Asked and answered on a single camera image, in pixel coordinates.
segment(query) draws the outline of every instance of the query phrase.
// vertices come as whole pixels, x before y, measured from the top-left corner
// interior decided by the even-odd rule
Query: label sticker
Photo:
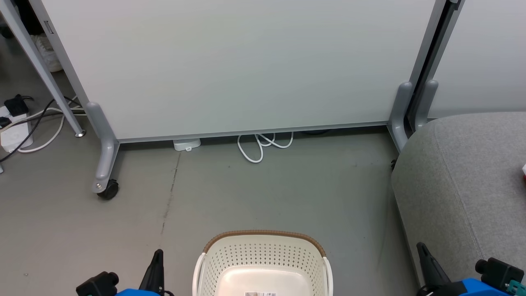
[[[273,292],[245,292],[245,296],[277,296]]]

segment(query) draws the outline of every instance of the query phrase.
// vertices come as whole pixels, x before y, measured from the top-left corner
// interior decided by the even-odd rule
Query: blue robot part
[[[159,296],[159,294],[151,291],[126,289],[118,292],[115,296]]]
[[[462,283],[468,291],[467,293],[461,294],[462,296],[509,296],[509,294],[476,279],[465,279]]]

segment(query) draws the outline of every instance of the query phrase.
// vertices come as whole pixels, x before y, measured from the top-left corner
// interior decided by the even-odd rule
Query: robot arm
[[[524,271],[495,258],[479,260],[475,270],[480,281],[465,279],[451,282],[424,243],[417,244],[425,285],[417,296],[526,296],[521,285]]]
[[[116,284],[119,277],[114,272],[101,272],[77,287],[78,296],[174,296],[170,291],[164,290],[163,251],[155,251],[139,289],[126,289],[117,293]]]

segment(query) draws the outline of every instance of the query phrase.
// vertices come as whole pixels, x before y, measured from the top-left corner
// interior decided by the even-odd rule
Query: black plug
[[[24,102],[24,98],[19,94],[17,94],[14,98],[6,100],[4,105],[7,107],[7,110],[13,117],[29,113],[29,108]]]
[[[0,117],[0,128],[4,128],[11,124],[11,119],[7,117]]]

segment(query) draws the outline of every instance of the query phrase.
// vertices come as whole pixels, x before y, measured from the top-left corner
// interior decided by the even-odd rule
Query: power strip
[[[12,117],[11,114],[9,114],[9,111],[5,106],[0,107],[0,116],[7,117],[11,119],[12,122],[22,120],[27,117],[27,114],[22,114],[19,116]],[[31,131],[31,126],[29,122],[25,122],[22,124],[14,125],[10,127],[7,131],[4,131],[0,133],[0,143],[2,144],[2,148],[7,153],[13,152],[20,143],[29,135],[29,132]],[[33,136],[30,136],[27,141],[22,145],[21,148],[28,147],[33,143]]]

